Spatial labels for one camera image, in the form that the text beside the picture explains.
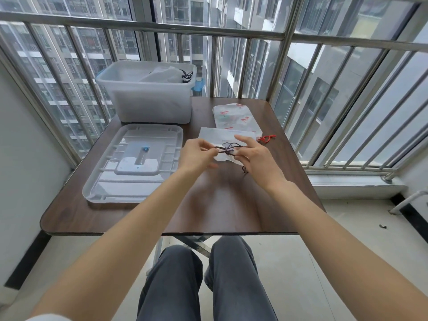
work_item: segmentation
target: thigh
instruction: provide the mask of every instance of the thigh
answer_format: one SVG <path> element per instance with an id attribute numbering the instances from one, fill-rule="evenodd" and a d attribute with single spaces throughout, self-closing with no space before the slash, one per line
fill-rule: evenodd
<path id="1" fill-rule="evenodd" d="M 277 320 L 242 237 L 220 238 L 211 249 L 210 269 L 215 321 Z"/>
<path id="2" fill-rule="evenodd" d="M 137 321 L 201 320 L 202 262 L 189 248 L 166 248 L 147 276 Z"/>

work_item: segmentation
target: right hand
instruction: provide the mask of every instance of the right hand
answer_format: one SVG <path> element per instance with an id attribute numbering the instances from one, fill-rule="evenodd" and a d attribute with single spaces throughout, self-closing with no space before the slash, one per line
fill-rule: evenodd
<path id="1" fill-rule="evenodd" d="M 267 147 L 251 137 L 235 135 L 235 138 L 247 144 L 234 149 L 235 159 L 242 162 L 260 187 L 274 189 L 287 181 Z"/>

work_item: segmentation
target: metal railing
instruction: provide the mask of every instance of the metal railing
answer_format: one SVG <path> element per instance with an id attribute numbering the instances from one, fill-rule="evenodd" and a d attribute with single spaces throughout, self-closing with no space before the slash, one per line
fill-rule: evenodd
<path id="1" fill-rule="evenodd" d="M 394 139 L 395 136 L 398 135 L 400 131 L 402 131 L 411 121 L 412 119 L 420 113 L 427 105 L 427 102 L 424 102 L 421 107 L 417 110 L 417 112 L 411 116 L 411 118 L 407 119 L 400 127 L 399 129 L 391 135 L 391 137 L 382 145 L 382 147 L 376 151 L 376 153 L 367 161 L 365 164 L 363 164 L 360 167 L 353 167 L 351 165 L 352 160 L 361 152 L 361 150 L 368 144 L 368 142 L 377 134 L 377 132 L 386 124 L 386 122 L 389 120 L 389 118 L 401 107 L 401 105 L 409 98 L 409 96 L 412 94 L 412 92 L 417 88 L 422 81 L 424 81 L 425 77 L 428 75 L 428 71 L 426 71 L 415 83 L 415 85 L 407 92 L 407 94 L 396 104 L 393 111 L 387 115 L 386 118 L 382 121 L 382 123 L 379 124 L 379 126 L 373 131 L 372 134 L 367 138 L 367 140 L 358 148 L 358 150 L 351 156 L 351 158 L 342 166 L 335 166 L 334 165 L 334 159 L 337 157 L 339 152 L 342 150 L 342 148 L 345 146 L 346 142 L 351 138 L 351 136 L 354 134 L 356 129 L 361 125 L 362 121 L 367 117 L 367 115 L 370 113 L 370 111 L 374 108 L 376 103 L 379 101 L 380 97 L 386 92 L 389 86 L 393 83 L 393 81 L 397 78 L 401 70 L 403 70 L 404 66 L 409 62 L 409 60 L 413 57 L 415 52 L 424 52 L 428 53 L 428 44 L 422 44 L 422 43 L 411 43 L 411 42 L 401 42 L 401 41 L 384 41 L 384 40 L 377 40 L 377 39 L 364 39 L 364 38 L 352 38 L 352 37 L 335 37 L 335 36 L 322 36 L 322 35 L 303 35 L 295 32 L 295 27 L 297 25 L 297 21 L 300 15 L 300 10 L 302 8 L 303 0 L 294 0 L 292 4 L 292 8 L 290 10 L 290 15 L 288 16 L 288 21 L 286 24 L 286 30 L 285 32 L 271 32 L 271 31 L 256 31 L 256 30 L 245 30 L 245 29 L 231 29 L 231 28 L 218 28 L 218 27 L 205 27 L 205 26 L 188 26 L 188 25 L 175 25 L 175 24 L 164 24 L 164 23 L 143 23 L 143 22 L 133 22 L 133 21 L 120 21 L 120 20 L 107 20 L 107 19 L 91 19 L 91 18 L 82 18 L 82 17 L 70 17 L 70 16 L 56 16 L 56 15 L 45 15 L 45 14 L 24 14 L 24 13 L 15 13 L 15 12 L 0 12 L 0 21 L 6 21 L 6 22 L 22 22 L 27 27 L 30 35 L 36 42 L 36 46 L 39 48 L 40 53 L 48 65 L 50 71 L 52 72 L 52 75 L 54 76 L 55 80 L 57 81 L 61 91 L 63 92 L 64 96 L 66 97 L 66 101 L 70 108 L 72 109 L 76 119 L 82 126 L 85 135 L 87 136 L 88 140 L 93 144 L 93 140 L 91 138 L 91 135 L 86 128 L 85 124 L 82 123 L 80 116 L 77 113 L 77 110 L 73 106 L 73 103 L 70 99 L 70 97 L 67 95 L 66 89 L 61 82 L 61 79 L 56 71 L 55 64 L 52 63 L 51 59 L 47 55 L 46 51 L 44 50 L 39 37 L 34 31 L 33 24 L 45 24 L 45 25 L 56 25 L 56 26 L 64 26 L 67 32 L 67 35 L 72 43 L 72 46 L 76 52 L 77 58 L 82 64 L 83 72 L 85 77 L 88 80 L 89 86 L 95 96 L 96 103 L 99 107 L 99 110 L 101 112 L 102 118 L 104 119 L 104 122 L 108 122 L 108 115 L 105 111 L 105 108 L 102 105 L 102 102 L 100 100 L 100 95 L 98 92 L 98 89 L 96 88 L 94 81 L 90 75 L 90 69 L 87 66 L 87 63 L 84 61 L 83 54 L 79 48 L 78 42 L 76 40 L 76 37 L 73 33 L 72 27 L 90 27 L 90 28 L 99 28 L 102 29 L 104 32 L 104 37 L 106 38 L 108 49 L 111 54 L 112 61 L 117 61 L 116 54 L 114 52 L 114 43 L 111 39 L 109 29 L 121 29 L 121 30 L 132 30 L 137 32 L 138 34 L 141 34 L 142 40 L 146 40 L 144 38 L 145 33 L 147 32 L 157 32 L 157 33 L 174 33 L 177 35 L 177 44 L 178 44 L 178 59 L 179 62 L 183 62 L 183 47 L 182 47 L 182 35 L 204 35 L 204 36 L 211 36 L 211 59 L 210 59 L 210 74 L 208 77 L 209 81 L 209 96 L 214 97 L 214 87 L 216 82 L 216 68 L 217 68 L 217 51 L 218 51 L 218 45 L 219 45 L 219 38 L 220 37 L 234 37 L 234 38 L 245 38 L 245 44 L 244 44 L 244 52 L 242 56 L 242 63 L 241 68 L 239 72 L 239 81 L 238 81 L 238 98 L 242 97 L 242 90 L 243 90 L 243 81 L 244 77 L 246 75 L 247 70 L 247 64 L 249 62 L 249 46 L 250 42 L 253 39 L 263 39 L 268 41 L 280 41 L 280 47 L 279 47 L 279 53 L 276 59 L 276 62 L 274 64 L 274 72 L 269 84 L 266 101 L 271 102 L 273 95 L 275 94 L 276 88 L 278 86 L 278 81 L 280 78 L 280 73 L 282 70 L 282 66 L 284 64 L 285 58 L 287 56 L 288 50 L 290 48 L 290 44 L 293 43 L 312 43 L 317 44 L 317 47 L 315 48 L 314 54 L 312 56 L 312 59 L 309 63 L 309 66 L 303 75 L 299 86 L 297 88 L 297 91 L 295 93 L 295 96 L 292 100 L 289 114 L 286 117 L 285 123 L 284 123 L 284 130 L 289 126 L 290 119 L 293 116 L 293 114 L 296 111 L 297 105 L 299 103 L 299 99 L 302 96 L 302 92 L 304 89 L 304 86 L 309 78 L 310 72 L 312 71 L 312 68 L 314 64 L 316 63 L 316 60 L 320 54 L 321 47 L 323 45 L 330 45 L 330 46 L 349 46 L 349 51 L 347 52 L 345 58 L 340 64 L 339 69 L 337 70 L 330 86 L 329 90 L 331 90 L 336 82 L 338 80 L 341 72 L 343 71 L 343 68 L 345 67 L 347 61 L 351 57 L 354 49 L 356 47 L 365 47 L 365 48 L 377 48 L 381 49 L 378 57 L 374 60 L 371 67 L 367 70 L 366 74 L 362 77 L 359 85 L 356 87 L 352 95 L 349 97 L 349 100 L 333 122 L 333 125 L 327 132 L 327 134 L 323 137 L 322 141 L 317 146 L 316 150 L 314 151 L 313 155 L 310 157 L 310 159 L 306 162 L 302 162 L 303 166 L 306 169 L 310 169 L 313 171 L 355 171 L 355 172 L 369 172 L 369 173 L 376 173 L 380 175 L 387 175 L 386 179 L 390 180 L 394 173 L 397 171 L 397 168 L 391 168 L 393 167 L 397 161 L 397 157 L 408 150 L 413 144 L 418 144 L 418 142 L 421 141 L 421 135 L 426 137 L 428 134 L 428 126 L 426 125 L 424 128 L 420 130 L 421 135 L 415 135 L 414 137 L 410 138 L 406 144 L 404 144 L 393 156 L 391 156 L 387 162 L 382 164 L 379 167 L 370 167 L 369 164 L 372 162 L 372 160 Z M 14 61 L 14 56 L 11 53 L 11 49 L 8 48 L 8 45 L 6 43 L 6 40 L 4 37 L 1 38 L 0 41 L 0 48 L 1 50 L 7 54 L 7 58 L 10 61 Z M 382 63 L 383 59 L 385 58 L 386 54 L 390 50 L 398 50 L 398 51 L 410 51 L 409 55 L 402 61 L 402 63 L 399 65 L 399 67 L 396 69 L 394 74 L 390 77 L 390 79 L 387 81 L 385 86 L 382 88 L 382 90 L 377 94 L 376 98 L 372 101 L 370 106 L 367 108 L 367 110 L 361 115 L 361 117 L 358 119 L 357 123 L 351 128 L 350 132 L 345 136 L 345 138 L 342 140 L 340 145 L 337 149 L 335 149 L 333 155 L 330 156 L 330 158 L 325 162 L 324 166 L 315 166 L 315 162 L 320 157 L 321 153 L 326 148 L 329 141 L 332 139 L 334 133 L 337 131 L 341 123 L 343 123 L 346 115 L 350 112 L 350 109 L 355 104 L 357 98 L 361 94 L 362 90 L 367 86 L 367 83 L 372 78 L 376 70 L 379 68 L 380 64 Z M 311 123 L 315 120 L 318 113 L 320 112 L 323 103 L 327 100 L 329 92 L 327 92 L 322 99 L 322 101 L 319 103 L 317 108 L 315 108 L 315 112 L 313 115 L 313 118 L 311 120 Z M 309 129 L 311 127 L 311 123 L 308 124 L 307 128 L 304 130 L 302 137 L 300 138 L 296 151 L 300 148 L 303 139 L 308 134 Z"/>

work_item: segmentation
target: black baseboard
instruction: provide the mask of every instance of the black baseboard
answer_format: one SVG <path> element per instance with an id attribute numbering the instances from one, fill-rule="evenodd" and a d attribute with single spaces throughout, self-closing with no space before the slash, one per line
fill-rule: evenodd
<path id="1" fill-rule="evenodd" d="M 397 194 L 391 198 L 394 205 L 400 204 L 404 200 L 402 194 Z M 428 222 L 419 214 L 412 204 L 407 204 L 400 209 L 401 214 L 406 218 L 407 221 L 415 228 L 421 237 L 428 243 Z"/>
<path id="2" fill-rule="evenodd" d="M 24 257 L 22 257 L 18 266 L 16 266 L 12 275 L 10 275 L 9 279 L 4 284 L 5 287 L 20 290 L 51 237 L 51 235 L 43 231 L 37 234 L 33 243 L 31 243 L 27 252 L 25 252 Z"/>

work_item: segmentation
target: dark brown table top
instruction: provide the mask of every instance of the dark brown table top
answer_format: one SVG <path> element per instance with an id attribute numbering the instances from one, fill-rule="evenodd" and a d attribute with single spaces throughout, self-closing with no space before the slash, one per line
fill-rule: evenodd
<path id="1" fill-rule="evenodd" d="M 181 125 L 184 141 L 196 138 L 201 127 L 215 127 L 212 107 L 238 102 L 251 110 L 263 135 L 276 134 L 266 146 L 285 177 L 316 205 L 321 201 L 303 170 L 269 103 L 259 99 L 192 97 L 192 119 Z M 117 116 L 76 168 L 40 220 L 52 235 L 93 235 L 106 232 L 136 204 L 94 204 L 82 195 L 83 185 L 122 123 Z M 296 233 L 280 207 L 250 175 L 232 162 L 220 162 L 217 171 L 204 172 L 185 196 L 164 235 L 287 234 Z"/>

